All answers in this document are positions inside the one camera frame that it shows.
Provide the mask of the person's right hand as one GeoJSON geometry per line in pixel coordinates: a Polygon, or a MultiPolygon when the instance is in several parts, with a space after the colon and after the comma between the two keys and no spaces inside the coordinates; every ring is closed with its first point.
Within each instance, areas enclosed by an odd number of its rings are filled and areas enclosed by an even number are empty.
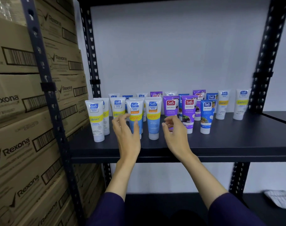
{"type": "Polygon", "coordinates": [[[168,126],[171,132],[171,139],[166,142],[173,155],[183,163],[186,158],[192,155],[187,137],[187,129],[175,115],[166,117],[162,126],[168,126]]]}

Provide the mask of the person's left hand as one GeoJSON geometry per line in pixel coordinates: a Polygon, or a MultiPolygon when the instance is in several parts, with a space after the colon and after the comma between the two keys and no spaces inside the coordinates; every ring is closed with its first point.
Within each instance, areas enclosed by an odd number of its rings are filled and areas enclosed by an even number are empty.
{"type": "MultiPolygon", "coordinates": [[[[129,116],[130,114],[120,115],[112,120],[112,124],[118,140],[121,160],[135,163],[141,150],[141,144],[133,144],[133,133],[126,123],[126,118],[129,116]]],[[[134,122],[134,126],[138,126],[138,121],[134,122]]]]}

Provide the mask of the person's right forearm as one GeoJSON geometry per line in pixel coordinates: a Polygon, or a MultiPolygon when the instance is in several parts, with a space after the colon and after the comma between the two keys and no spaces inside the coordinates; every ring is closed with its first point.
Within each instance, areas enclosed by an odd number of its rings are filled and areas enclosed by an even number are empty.
{"type": "Polygon", "coordinates": [[[228,192],[191,151],[182,154],[179,160],[189,172],[208,209],[209,226],[267,226],[228,192]]]}

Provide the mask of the person's left forearm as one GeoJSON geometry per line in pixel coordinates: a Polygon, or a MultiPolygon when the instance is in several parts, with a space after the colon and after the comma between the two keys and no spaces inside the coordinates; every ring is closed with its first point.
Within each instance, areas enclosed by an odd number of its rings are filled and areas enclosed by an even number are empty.
{"type": "Polygon", "coordinates": [[[125,198],[136,159],[120,159],[114,176],[85,226],[125,226],[125,198]]]}

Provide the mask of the white and blue tube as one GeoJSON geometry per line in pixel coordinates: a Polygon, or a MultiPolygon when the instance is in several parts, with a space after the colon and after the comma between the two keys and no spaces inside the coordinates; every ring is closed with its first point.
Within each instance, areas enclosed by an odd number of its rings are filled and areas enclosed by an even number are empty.
{"type": "Polygon", "coordinates": [[[126,101],[127,112],[130,114],[130,130],[134,133],[134,122],[138,121],[140,139],[143,132],[144,98],[130,98],[126,101]]]}
{"type": "Polygon", "coordinates": [[[145,108],[148,124],[148,137],[150,140],[159,139],[160,116],[161,116],[161,97],[146,97],[145,108]]]}

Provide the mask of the group of white yellow-band tubes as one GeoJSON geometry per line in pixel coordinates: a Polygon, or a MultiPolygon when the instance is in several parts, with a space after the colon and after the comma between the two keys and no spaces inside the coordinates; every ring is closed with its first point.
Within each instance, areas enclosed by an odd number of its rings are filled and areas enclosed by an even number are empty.
{"type": "MultiPolygon", "coordinates": [[[[146,98],[145,94],[139,95],[144,100],[146,98]]],[[[110,97],[110,98],[95,98],[94,100],[85,101],[89,120],[91,123],[93,138],[95,142],[101,142],[105,139],[105,135],[110,133],[109,129],[109,101],[112,108],[113,117],[116,118],[120,115],[125,114],[125,102],[126,98],[124,97],[110,97]]],[[[218,120],[223,120],[225,118],[226,108],[229,103],[229,91],[218,91],[218,100],[216,107],[215,118],[218,120]]],[[[146,118],[146,108],[144,102],[144,114],[143,122],[147,121],[146,118]]]]}

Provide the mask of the black metal shelving rack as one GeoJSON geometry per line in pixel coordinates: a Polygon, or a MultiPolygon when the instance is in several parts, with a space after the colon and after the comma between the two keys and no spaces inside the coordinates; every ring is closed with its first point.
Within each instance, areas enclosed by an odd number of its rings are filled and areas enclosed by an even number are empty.
{"type": "MultiPolygon", "coordinates": [[[[61,159],[66,172],[70,194],[78,220],[78,226],[84,226],[86,217],[80,201],[80,195],[74,176],[73,163],[103,163],[106,185],[112,178],[110,163],[118,161],[118,147],[114,146],[114,136],[110,134],[106,141],[93,143],[89,129],[81,131],[71,142],[71,149],[66,139],[63,127],[63,115],[60,114],[55,83],[51,78],[51,71],[47,63],[47,52],[39,26],[39,19],[34,0],[21,0],[27,28],[30,35],[34,57],[38,65],[41,78],[41,89],[46,98],[54,133],[57,140],[61,159]]],[[[248,103],[248,113],[243,121],[231,120],[227,115],[226,121],[214,121],[213,132],[209,137],[197,133],[194,125],[193,137],[189,137],[191,150],[197,154],[201,162],[234,162],[229,191],[242,201],[243,190],[250,166],[250,162],[286,162],[286,140],[277,140],[286,136],[285,123],[278,118],[262,112],[267,90],[281,40],[286,19],[286,0],[271,0],[263,32],[261,48],[257,65],[253,74],[251,95],[248,103]],[[267,116],[276,121],[265,123],[267,116]]]]}

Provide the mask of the stack of brown cardboard boxes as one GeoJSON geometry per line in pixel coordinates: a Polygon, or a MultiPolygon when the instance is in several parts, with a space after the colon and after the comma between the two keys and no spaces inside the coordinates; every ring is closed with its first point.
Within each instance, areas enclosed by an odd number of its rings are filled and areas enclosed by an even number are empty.
{"type": "MultiPolygon", "coordinates": [[[[34,0],[68,143],[89,126],[73,0],[34,0]]],[[[78,226],[27,26],[0,17],[0,226],[78,226]]],[[[72,164],[86,220],[99,164],[72,164]]]]}

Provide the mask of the white grey cloth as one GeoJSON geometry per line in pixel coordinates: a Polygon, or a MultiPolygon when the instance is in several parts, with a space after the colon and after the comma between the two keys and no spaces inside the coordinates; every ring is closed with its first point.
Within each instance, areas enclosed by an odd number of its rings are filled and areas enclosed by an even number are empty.
{"type": "Polygon", "coordinates": [[[265,190],[264,195],[268,197],[276,206],[286,209],[286,191],[285,190],[265,190]]]}

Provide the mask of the clear plastic wrapped package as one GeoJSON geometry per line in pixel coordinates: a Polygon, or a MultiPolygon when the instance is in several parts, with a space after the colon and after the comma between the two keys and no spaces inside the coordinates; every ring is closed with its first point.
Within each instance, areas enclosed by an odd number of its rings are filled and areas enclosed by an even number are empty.
{"type": "Polygon", "coordinates": [[[0,0],[0,17],[27,26],[21,0],[0,0]]]}

